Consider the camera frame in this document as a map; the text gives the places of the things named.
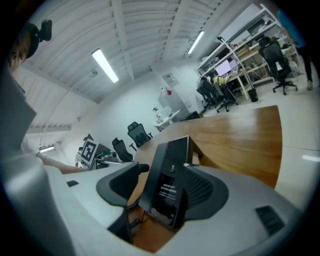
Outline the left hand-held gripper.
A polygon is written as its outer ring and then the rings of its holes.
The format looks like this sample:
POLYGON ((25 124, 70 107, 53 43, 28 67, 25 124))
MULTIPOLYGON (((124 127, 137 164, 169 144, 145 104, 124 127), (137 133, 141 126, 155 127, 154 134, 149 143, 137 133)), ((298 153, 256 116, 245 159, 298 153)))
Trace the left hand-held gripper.
POLYGON ((83 149, 80 156, 81 161, 89 171, 106 168, 109 166, 109 162, 116 163, 118 161, 116 152, 94 141, 90 134, 83 141, 83 149))

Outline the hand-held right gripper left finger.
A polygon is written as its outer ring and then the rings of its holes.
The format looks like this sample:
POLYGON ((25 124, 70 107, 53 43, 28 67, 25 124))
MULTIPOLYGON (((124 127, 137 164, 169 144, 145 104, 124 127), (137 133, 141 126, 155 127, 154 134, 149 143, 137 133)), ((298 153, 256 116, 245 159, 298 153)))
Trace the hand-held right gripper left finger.
POLYGON ((1 182, 18 224, 40 251, 51 256, 136 256, 127 202, 149 166, 117 164, 113 171, 68 178, 31 155, 1 160, 1 182))

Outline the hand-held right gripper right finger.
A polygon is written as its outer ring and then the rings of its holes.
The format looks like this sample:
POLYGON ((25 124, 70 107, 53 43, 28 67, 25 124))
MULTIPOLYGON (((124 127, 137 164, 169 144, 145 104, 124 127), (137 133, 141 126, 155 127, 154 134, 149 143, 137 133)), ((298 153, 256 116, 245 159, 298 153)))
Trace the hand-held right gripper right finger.
POLYGON ((201 165, 189 169, 224 182, 228 199, 210 218, 187 220, 160 249, 162 256, 266 255, 302 215, 285 197, 258 179, 201 165))

